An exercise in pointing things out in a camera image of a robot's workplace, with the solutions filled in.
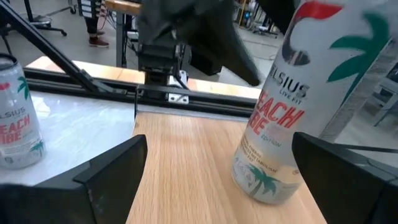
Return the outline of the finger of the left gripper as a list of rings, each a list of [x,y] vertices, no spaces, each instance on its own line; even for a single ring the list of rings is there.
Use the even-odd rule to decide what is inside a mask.
[[[280,32],[285,34],[300,0],[258,0],[258,3]]]
[[[209,6],[196,17],[190,28],[187,43],[206,57],[231,70],[251,86],[258,86],[261,73],[248,54],[233,22],[232,1],[200,1]]]

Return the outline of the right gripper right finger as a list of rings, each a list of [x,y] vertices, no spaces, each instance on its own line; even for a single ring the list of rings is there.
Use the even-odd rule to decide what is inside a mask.
[[[293,135],[294,159],[327,223],[397,224],[397,168],[365,152],[397,155],[395,149]]]

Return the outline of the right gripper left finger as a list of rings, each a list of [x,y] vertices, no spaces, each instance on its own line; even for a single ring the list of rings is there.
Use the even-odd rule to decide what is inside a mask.
[[[143,134],[34,186],[1,185],[1,223],[125,223],[147,159]]]

